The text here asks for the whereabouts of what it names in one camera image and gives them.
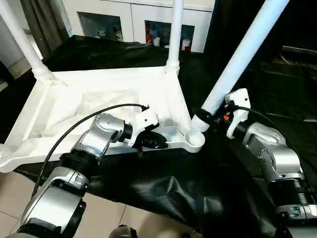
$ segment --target items in cabinet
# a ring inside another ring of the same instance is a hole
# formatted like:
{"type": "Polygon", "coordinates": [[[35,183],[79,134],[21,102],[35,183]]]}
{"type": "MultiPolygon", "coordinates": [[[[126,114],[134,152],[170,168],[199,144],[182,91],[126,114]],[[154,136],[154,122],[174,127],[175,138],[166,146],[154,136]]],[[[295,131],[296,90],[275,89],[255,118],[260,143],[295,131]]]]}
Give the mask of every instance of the items in cabinet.
{"type": "Polygon", "coordinates": [[[85,36],[123,41],[119,16],[77,12],[85,36]]]}
{"type": "MultiPolygon", "coordinates": [[[[194,26],[182,25],[181,48],[183,51],[191,51],[194,30],[194,26]]],[[[168,48],[170,31],[170,23],[145,21],[146,43],[148,45],[168,48]]]]}

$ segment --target black cloth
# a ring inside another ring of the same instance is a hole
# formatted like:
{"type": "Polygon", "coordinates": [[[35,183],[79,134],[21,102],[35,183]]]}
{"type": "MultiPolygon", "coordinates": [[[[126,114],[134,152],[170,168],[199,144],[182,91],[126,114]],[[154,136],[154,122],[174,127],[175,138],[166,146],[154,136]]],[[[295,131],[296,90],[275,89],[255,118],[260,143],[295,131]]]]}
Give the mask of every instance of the black cloth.
{"type": "MultiPolygon", "coordinates": [[[[163,66],[166,49],[73,36],[45,64],[51,71],[163,66]]],[[[200,106],[221,74],[211,54],[181,53],[179,81],[191,113],[200,106]]],[[[4,142],[35,79],[27,72],[0,93],[6,114],[0,128],[4,142]]],[[[266,113],[301,154],[313,188],[317,188],[316,75],[297,66],[253,62],[236,88],[246,87],[252,108],[266,113]]],[[[59,165],[50,162],[45,177],[59,165]]],[[[15,171],[37,179],[41,163],[15,171]]],[[[89,192],[117,202],[164,214],[205,237],[274,237],[279,223],[256,159],[236,140],[212,130],[196,154],[183,149],[111,155],[102,159],[89,192]]]]}

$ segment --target floor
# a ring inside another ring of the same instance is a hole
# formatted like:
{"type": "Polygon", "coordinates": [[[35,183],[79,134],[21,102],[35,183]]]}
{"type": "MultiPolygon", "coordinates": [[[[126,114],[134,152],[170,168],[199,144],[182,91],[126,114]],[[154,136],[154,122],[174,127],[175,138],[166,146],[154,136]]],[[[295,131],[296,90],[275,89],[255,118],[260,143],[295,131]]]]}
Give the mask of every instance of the floor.
{"type": "MultiPolygon", "coordinates": [[[[0,173],[0,238],[14,233],[27,205],[34,183],[26,177],[10,172],[0,173]]],[[[107,238],[120,224],[134,228],[139,238],[181,238],[193,230],[177,221],[138,208],[111,202],[91,194],[75,238],[107,238]]]]}

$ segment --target curtain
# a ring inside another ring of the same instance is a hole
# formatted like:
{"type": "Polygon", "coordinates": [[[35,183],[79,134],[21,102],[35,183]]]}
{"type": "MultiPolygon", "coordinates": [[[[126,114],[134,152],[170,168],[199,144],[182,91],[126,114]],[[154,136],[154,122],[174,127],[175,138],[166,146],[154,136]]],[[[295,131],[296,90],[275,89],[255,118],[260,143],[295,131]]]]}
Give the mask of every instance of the curtain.
{"type": "Polygon", "coordinates": [[[32,36],[45,58],[69,37],[60,13],[54,11],[50,0],[20,1],[32,36]]]}

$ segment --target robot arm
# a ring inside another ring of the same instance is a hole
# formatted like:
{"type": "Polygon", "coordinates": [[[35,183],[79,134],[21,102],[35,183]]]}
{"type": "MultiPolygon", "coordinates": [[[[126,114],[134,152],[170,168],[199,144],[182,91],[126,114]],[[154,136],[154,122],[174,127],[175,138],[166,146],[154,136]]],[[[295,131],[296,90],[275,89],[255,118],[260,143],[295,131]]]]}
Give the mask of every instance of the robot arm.
{"type": "MultiPolygon", "coordinates": [[[[70,153],[62,154],[62,165],[54,169],[32,197],[22,215],[20,229],[10,237],[73,237],[86,208],[82,197],[109,144],[128,139],[128,146],[133,147],[141,132],[158,125],[157,115],[151,109],[141,112],[129,124],[110,114],[97,115],[70,153]]],[[[126,235],[130,231],[127,227],[117,229],[126,235]]]]}
{"type": "Polygon", "coordinates": [[[203,109],[194,113],[214,130],[222,130],[230,139],[239,138],[256,157],[276,206],[276,213],[287,224],[317,222],[317,204],[301,168],[300,159],[283,135],[261,123],[248,124],[250,108],[246,89],[225,97],[225,105],[212,116],[203,109]]]}

